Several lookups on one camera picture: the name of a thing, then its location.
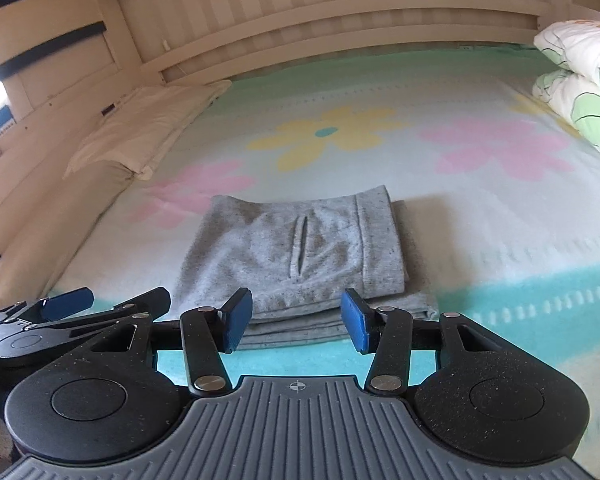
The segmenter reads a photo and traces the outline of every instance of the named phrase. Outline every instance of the white pillow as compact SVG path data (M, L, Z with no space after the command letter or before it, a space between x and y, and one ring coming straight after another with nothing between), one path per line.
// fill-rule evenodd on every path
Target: white pillow
M115 160L149 180L184 128L231 85L150 86L136 89L118 110L88 135L65 176L96 160Z

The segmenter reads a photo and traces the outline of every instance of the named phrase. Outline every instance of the crosshair logo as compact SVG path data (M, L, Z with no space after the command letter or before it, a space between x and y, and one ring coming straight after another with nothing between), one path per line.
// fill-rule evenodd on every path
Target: crosshair logo
M306 388L306 384L301 383L300 381L294 381L293 383L291 383L288 386L288 388L295 392L301 392L302 390L304 390Z

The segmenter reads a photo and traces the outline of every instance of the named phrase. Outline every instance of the folded comforter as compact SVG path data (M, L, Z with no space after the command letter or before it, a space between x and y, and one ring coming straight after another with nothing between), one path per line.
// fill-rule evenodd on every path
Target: folded comforter
M547 103L600 150L600 87L565 69L540 76L534 97Z
M562 67L536 80L534 96L600 150L600 22L554 23L534 44Z
M558 22L540 32L534 44L551 61L584 76L600 88L600 22Z

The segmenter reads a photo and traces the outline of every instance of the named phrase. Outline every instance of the yellow flower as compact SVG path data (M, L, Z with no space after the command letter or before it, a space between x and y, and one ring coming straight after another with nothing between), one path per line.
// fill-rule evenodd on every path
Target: yellow flower
M395 115L390 108L370 108L354 112L350 106L323 113L319 120L289 121L276 128L278 132L250 142L249 150L289 148L278 158L280 171L293 171L308 166L322 155L327 144L345 152L367 150L382 143L375 132L403 126L388 120Z
M516 95L515 99L517 103L509 107L509 110L512 112L518 112L526 115L550 115L552 118L554 118L558 126L560 126L571 137L575 137L576 139L582 138L580 132L562 117L557 115L547 103L542 102L540 99L529 98L521 94Z

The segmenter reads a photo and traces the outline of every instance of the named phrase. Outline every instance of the gray ribbed plate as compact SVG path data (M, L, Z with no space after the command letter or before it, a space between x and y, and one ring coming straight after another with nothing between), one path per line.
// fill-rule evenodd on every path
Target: gray ribbed plate
M246 377L227 396L193 403L152 450L72 468L25 458L4 480L586 480L572 461L501 468L472 463L423 434L397 399L353 377Z

